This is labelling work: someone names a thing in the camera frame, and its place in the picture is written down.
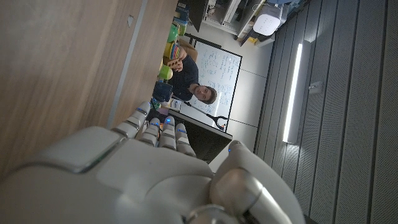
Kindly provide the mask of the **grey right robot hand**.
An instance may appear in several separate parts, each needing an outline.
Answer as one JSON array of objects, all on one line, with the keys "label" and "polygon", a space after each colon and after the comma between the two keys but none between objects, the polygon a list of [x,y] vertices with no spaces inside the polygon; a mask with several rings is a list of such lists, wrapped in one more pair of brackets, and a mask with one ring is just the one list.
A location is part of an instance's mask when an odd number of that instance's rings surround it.
[{"label": "grey right robot hand", "polygon": [[183,124],[142,103],[113,129],[92,126],[49,146],[1,181],[2,223],[303,223],[283,179],[232,141],[216,172]]}]

